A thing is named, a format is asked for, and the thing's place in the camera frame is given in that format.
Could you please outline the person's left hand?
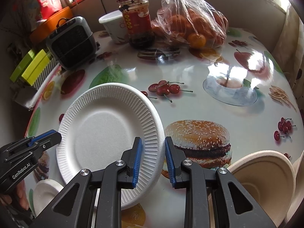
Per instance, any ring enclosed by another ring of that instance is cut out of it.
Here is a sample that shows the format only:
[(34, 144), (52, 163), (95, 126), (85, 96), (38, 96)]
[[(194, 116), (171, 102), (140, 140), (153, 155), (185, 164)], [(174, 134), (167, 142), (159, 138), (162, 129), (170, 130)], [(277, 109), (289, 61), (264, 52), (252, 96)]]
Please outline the person's left hand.
[(25, 181), (22, 180), (19, 184), (17, 184), (13, 192), (8, 195), (1, 194), (1, 204), (7, 206), (11, 204), (13, 200), (17, 200), (20, 207), (27, 211), (29, 209), (29, 203), (25, 190)]

